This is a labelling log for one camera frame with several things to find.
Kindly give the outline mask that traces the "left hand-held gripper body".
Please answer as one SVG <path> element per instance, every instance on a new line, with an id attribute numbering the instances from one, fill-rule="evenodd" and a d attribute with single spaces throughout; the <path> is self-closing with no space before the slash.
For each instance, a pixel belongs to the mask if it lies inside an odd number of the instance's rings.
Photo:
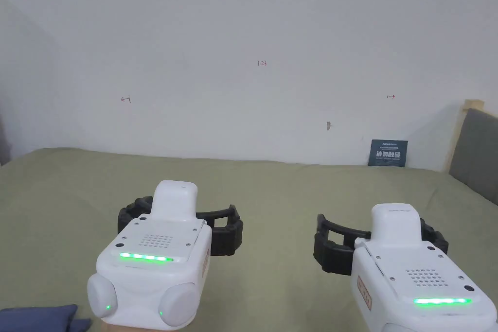
<path id="1" fill-rule="evenodd" d="M 185 327 L 210 264 L 212 229 L 196 217 L 197 186 L 162 181 L 150 213 L 132 219 L 101 252 L 87 283 L 92 312 L 109 325 Z"/>

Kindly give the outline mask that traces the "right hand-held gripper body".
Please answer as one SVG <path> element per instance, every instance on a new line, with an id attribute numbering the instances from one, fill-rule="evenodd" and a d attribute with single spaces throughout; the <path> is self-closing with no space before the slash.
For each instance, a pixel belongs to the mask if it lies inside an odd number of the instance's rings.
<path id="1" fill-rule="evenodd" d="M 370 238 L 357 238 L 352 293 L 371 332 L 495 332 L 497 309 L 441 249 L 422 239 L 417 210 L 372 208 Z"/>

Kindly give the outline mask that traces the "person's left hand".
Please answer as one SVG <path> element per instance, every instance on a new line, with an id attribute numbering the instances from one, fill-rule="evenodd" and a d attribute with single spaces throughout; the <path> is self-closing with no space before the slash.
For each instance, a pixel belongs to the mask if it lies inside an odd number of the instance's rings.
<path id="1" fill-rule="evenodd" d="M 161 332 L 161 330 L 118 326 L 118 325 L 107 324 L 105 322 L 101 324 L 101 331 L 102 332 Z"/>

